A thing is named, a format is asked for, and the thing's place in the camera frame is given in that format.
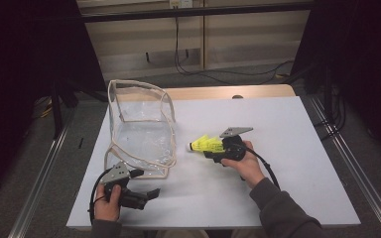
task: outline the hand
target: hand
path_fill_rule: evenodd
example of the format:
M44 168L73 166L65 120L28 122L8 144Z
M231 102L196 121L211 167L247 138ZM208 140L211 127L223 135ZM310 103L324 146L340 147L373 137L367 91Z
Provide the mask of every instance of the hand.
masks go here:
M120 197L120 185L114 185L112 193L110 195L110 201L108 202L104 196L104 185L99 184L97 187L97 195L95 198L95 219L117 221L119 219L119 197Z
M243 141L247 148L253 150L250 141ZM244 158L241 161L233 161L229 159L222 159L221 163L227 167L232 167L237 170L240 175L246 180L250 188L255 187L259 181L265 178L259 167L258 159L255 155L246 151Z

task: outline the metal rail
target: metal rail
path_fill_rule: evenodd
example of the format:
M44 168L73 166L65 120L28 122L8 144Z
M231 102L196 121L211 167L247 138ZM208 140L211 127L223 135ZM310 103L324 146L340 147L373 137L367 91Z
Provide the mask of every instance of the metal rail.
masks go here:
M53 141L45 162L43 163L42 169L36 178L33 188L31 189L21 212L18 214L17 220L15 221L8 238L23 238L26 235L27 229L29 228L30 222L39 204L40 197L51 174L55 160L57 159L58 153L64 143L66 131L72 122L74 111L74 108L68 111L66 115L66 123L64 124L60 135Z
M325 121L324 108L318 98L312 99L312 105L314 106L317 115L321 121ZM325 129L327 133L332 133L331 139L347 164L351 174L354 176L354 179L357 181L358 186L375 212L377 218L381 223L381 196L370 182L364 170L358 164L351 150L348 148L342 136L339 132L333 133L336 131L336 127L333 124L325 124Z
M73 24L73 23L95 23L111 21L129 21L141 19L196 17L212 15L230 15L245 13L266 13L266 12L289 12L305 11L315 8L334 7L339 2L318 3L318 2L298 2L298 3L278 3L232 7L203 7L203 8L183 8L183 9L163 9L154 11L110 13L110 14L83 14L81 16L65 16L52 18L39 18L33 20L36 24Z

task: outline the shuttlecock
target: shuttlecock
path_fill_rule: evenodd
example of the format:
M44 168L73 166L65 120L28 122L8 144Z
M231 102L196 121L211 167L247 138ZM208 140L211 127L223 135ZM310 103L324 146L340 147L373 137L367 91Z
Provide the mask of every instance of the shuttlecock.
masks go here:
M196 141L187 144L188 151L224 152L222 142L218 138L209 138L207 135L199 137Z

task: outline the white tabletop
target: white tabletop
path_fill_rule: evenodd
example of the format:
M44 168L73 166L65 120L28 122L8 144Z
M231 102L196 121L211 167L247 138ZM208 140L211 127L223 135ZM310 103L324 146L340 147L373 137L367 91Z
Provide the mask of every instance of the white tabletop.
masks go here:
M280 187L322 225L359 224L350 200L299 97L174 101L177 164L166 179L134 179L133 191L160 188L144 210L121 209L124 227L140 229L249 228L260 226L259 209L239 174L187 152L185 144L203 134L218 136L228 127L253 127L242 134L272 167ZM88 202L110 143L104 118L68 227L89 229Z

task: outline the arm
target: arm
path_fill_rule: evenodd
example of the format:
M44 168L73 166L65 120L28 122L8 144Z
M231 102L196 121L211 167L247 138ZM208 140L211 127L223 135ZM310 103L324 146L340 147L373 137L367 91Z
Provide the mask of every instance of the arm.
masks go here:
M112 238L119 237L122 225L117 221L120 207L118 205L121 188L119 185L113 186L110 201L104 197L104 185L99 184L95 199L95 219L92 222L91 238Z
M253 150L252 143L244 142ZM285 191L279 191L265 178L258 159L249 152L239 161L223 159L221 162L236 169L252 188L250 196L256 202L261 223L271 237L326 237L319 222L306 215Z

